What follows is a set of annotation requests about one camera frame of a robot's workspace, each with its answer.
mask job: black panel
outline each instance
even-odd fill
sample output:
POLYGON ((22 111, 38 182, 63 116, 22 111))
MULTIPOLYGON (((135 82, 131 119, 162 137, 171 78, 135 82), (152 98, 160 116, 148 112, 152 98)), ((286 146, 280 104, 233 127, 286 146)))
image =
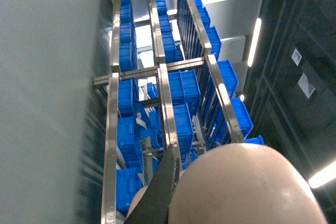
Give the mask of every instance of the black panel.
MULTIPOLYGON (((305 179, 336 160, 336 2, 264 0, 256 59, 248 70, 246 105, 267 145, 283 153, 305 179), (291 59, 297 48, 302 59, 291 59), (315 87, 307 98, 302 74, 315 87)), ((314 190, 336 223, 336 181, 314 190)))

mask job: metal frame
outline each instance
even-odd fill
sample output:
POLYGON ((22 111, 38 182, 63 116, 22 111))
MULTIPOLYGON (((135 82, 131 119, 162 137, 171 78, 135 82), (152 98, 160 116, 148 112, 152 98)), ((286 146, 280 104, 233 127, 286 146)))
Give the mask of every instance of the metal frame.
POLYGON ((113 27, 107 100, 106 142, 104 156, 104 176, 101 206, 101 223, 115 224, 116 220, 116 164, 118 133, 118 87, 119 87, 119 41, 120 41, 120 0, 113 0, 113 27))
POLYGON ((215 115, 207 115, 204 121, 201 118, 202 113, 202 101, 206 94, 206 86, 208 83, 213 82, 216 96, 213 97, 212 103, 215 99, 218 100, 218 113, 219 107, 221 108, 225 121, 228 126, 232 142, 243 143, 244 138, 242 131, 239 127, 237 117, 233 110, 230 98, 224 85, 224 81, 221 72, 218 68, 218 64, 213 55, 211 55, 211 43, 207 36, 206 30, 202 23, 201 17, 197 10, 194 0, 186 0, 189 11, 192 16, 193 25, 196 28, 197 37, 202 45, 202 51, 198 58, 189 59, 170 64, 165 63, 165 53, 163 48, 163 40, 159 23, 159 16, 157 13, 156 0, 149 1, 149 13, 150 13, 150 25, 152 30, 152 42, 154 52, 154 62, 156 66, 151 68, 139 69, 134 71, 128 71, 122 73, 119 66, 119 44, 120 44, 120 0, 113 0, 113 27, 112 27, 112 43, 111 43, 111 56, 110 67, 112 74, 108 76, 102 76, 95 78, 93 86, 97 89, 101 89, 103 86, 108 85, 108 102, 107 102, 107 126, 106 126, 106 150, 104 159, 104 177, 103 177, 103 196, 102 196, 102 215, 101 223, 115 224, 117 212, 115 209, 116 203, 116 164, 119 164, 121 168, 125 168, 124 161, 120 151, 118 151, 117 145, 117 131, 118 131, 118 86, 119 81, 128 80, 131 78, 141 79, 147 77, 156 76, 157 78, 157 90, 159 94, 158 99, 151 99, 142 101, 145 107, 159 106, 160 118, 162 125, 162 132, 164 133, 164 148, 153 150, 151 147, 144 145, 143 154, 144 159, 151 159, 153 156, 163 155, 163 152, 167 150, 168 146, 172 148, 172 154, 181 164, 180 149, 178 146, 177 132, 173 111, 172 98, 170 93, 170 84, 168 79, 168 72, 178 71, 185 69, 200 68, 197 72, 198 79, 200 81, 202 98, 199 105, 199 112, 194 118, 195 133, 197 136, 197 142, 193 143, 192 148, 203 147, 205 139, 210 136, 215 138, 215 133, 212 132, 212 125, 215 115))

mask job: shelving rack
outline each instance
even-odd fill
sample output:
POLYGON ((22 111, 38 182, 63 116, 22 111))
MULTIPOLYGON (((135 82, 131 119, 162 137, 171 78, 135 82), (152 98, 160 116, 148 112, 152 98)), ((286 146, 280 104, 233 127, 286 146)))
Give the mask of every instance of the shelving rack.
POLYGON ((211 55, 211 44, 207 36, 206 30, 202 23, 201 17, 197 10, 194 0, 178 0, 177 4, 177 23, 179 24, 181 42, 185 51, 186 60, 165 63, 165 52, 163 48, 162 34, 159 24, 159 16, 155 0, 149 2, 149 24, 152 31, 152 44, 154 52, 155 66, 128 72, 121 72, 119 66, 119 45, 120 45, 120 0, 113 0, 113 27, 112 27, 112 44, 110 67, 111 74, 95 78, 93 86, 102 89, 108 86, 108 102, 107 102, 107 130, 106 130, 106 149, 104 158, 104 176, 103 176, 103 196, 102 196, 102 215, 101 223, 115 223, 116 219, 122 219, 120 213, 116 211, 116 169, 125 168, 125 163, 121 152, 117 145, 117 128, 118 128, 118 86, 119 81, 131 78, 141 79, 155 76, 157 79, 158 98, 141 101, 146 108, 158 106, 160 111, 160 119, 162 125, 164 148, 154 150, 147 148, 146 141, 143 143, 144 159, 150 155, 156 155, 162 151, 166 151, 172 146, 173 157, 181 159, 180 149, 178 147, 178 139, 176 133, 176 125, 170 92, 170 84, 168 80, 168 72, 177 70, 197 69, 197 77, 199 81, 201 99, 198 107, 198 114, 194 118, 197 142, 193 143, 193 147, 204 146, 207 143, 207 137, 215 124, 214 118, 217 118, 219 110, 222 110, 224 121, 234 143, 245 142, 242 131, 237 121, 236 114, 232 107, 228 92, 224 85, 224 81, 217 61, 214 55, 211 55), (212 97, 208 97, 208 84, 212 82, 215 87, 215 93, 212 97), (214 114, 208 115, 204 120, 199 116, 204 114, 204 99, 211 99, 211 104, 218 99, 218 109, 214 114))

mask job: storage bin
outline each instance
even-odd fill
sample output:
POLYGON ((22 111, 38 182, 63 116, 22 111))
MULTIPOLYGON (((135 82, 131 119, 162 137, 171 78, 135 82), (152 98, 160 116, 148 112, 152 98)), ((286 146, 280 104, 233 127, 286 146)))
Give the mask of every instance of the storage bin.
POLYGON ((147 94, 150 97, 150 99, 158 98, 157 92, 158 91, 156 89, 156 86, 153 83, 151 82, 147 83, 147 94))
POLYGON ((173 109, 180 152, 181 155, 185 155, 190 151, 191 143, 194 138, 194 130, 188 105, 173 106, 173 109))
POLYGON ((134 116, 135 114, 135 96, 133 89, 133 81, 120 81, 118 93, 118 108, 121 116, 134 116))
POLYGON ((248 144, 266 145, 262 136, 246 139, 245 142, 248 144))
POLYGON ((117 170, 116 209, 126 216, 132 199, 142 187, 135 168, 117 170))
POLYGON ((218 60, 220 49, 222 47, 222 42, 218 35, 218 32, 215 27, 207 27, 205 28, 205 30, 212 46, 211 54, 215 55, 216 60, 218 60))

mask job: warehouse shelf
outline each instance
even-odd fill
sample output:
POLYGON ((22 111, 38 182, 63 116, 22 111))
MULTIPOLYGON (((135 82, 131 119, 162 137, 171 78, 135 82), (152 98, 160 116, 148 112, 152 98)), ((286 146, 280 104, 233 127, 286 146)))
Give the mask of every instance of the warehouse shelf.
MULTIPOLYGON (((214 139, 219 136, 219 131, 211 133, 212 125, 217 123, 215 119, 222 121, 222 126, 226 123, 226 129, 232 142, 245 142, 230 100, 232 92, 228 92, 225 80, 223 80, 225 77, 216 60, 221 47, 221 44, 218 43, 218 34, 215 28, 209 27, 210 19, 201 0, 196 0, 196 2, 195 0, 177 0, 176 19, 185 60, 180 48, 176 47, 174 40, 170 37, 171 28, 166 13, 165 0, 148 0, 148 3, 155 66, 137 69, 135 65, 132 65, 135 64, 133 56, 136 53, 136 47, 134 46, 135 25, 131 0, 113 0, 111 74, 93 80, 93 86, 99 90, 108 86, 107 89, 104 89, 108 92, 108 102, 102 223, 115 223, 118 213, 115 204, 117 161, 124 160, 124 165, 121 168, 132 165, 133 171, 135 169, 137 172, 143 172, 145 184, 147 184, 156 171, 155 166, 162 156, 163 159, 165 158, 164 154, 168 151, 171 151, 172 160, 177 162, 174 165, 170 164, 171 168, 180 167, 182 169, 182 166, 186 167, 185 163, 182 164, 181 159, 187 159, 187 156, 190 160, 195 160, 197 158, 196 149, 208 144, 210 134, 214 139), (173 106, 175 84, 172 83, 169 76, 177 74, 180 75, 182 98, 181 96, 178 98, 180 105, 173 106), (145 100, 138 101, 137 80, 148 77, 156 77, 156 87, 145 85, 145 100), (196 89, 190 88, 195 83, 196 89), (188 93, 187 89, 183 90, 183 85, 189 86, 189 91, 192 92, 188 93), (210 98, 206 97, 205 94, 210 92, 213 95, 210 98), (201 115, 200 112, 204 108, 202 106, 203 100, 212 98, 216 101, 214 114, 211 116, 207 113, 201 115), (144 114, 144 109, 147 108, 151 110, 149 121, 144 114), (141 119, 144 119, 144 125, 141 127, 135 124, 136 112, 140 114, 141 119), (132 118, 127 129, 118 126, 118 121, 127 118, 132 118), (145 134, 149 131, 154 132, 151 135, 156 137, 156 143, 151 142, 151 135, 145 134), (141 138, 145 139, 139 142, 137 138, 141 135, 141 138), (131 141, 130 145, 132 146, 128 150, 122 147, 124 145, 121 140, 126 142, 126 138, 131 141), (139 150, 138 143, 141 144, 141 152, 137 152, 139 150), (143 159, 143 164, 132 164, 132 162, 138 161, 134 159, 135 156, 143 159)), ((169 161, 166 163, 161 161, 160 163, 168 165, 169 161)), ((160 167, 156 174, 162 176, 160 167)), ((125 208, 120 208, 120 210, 123 214, 126 213, 125 208)))

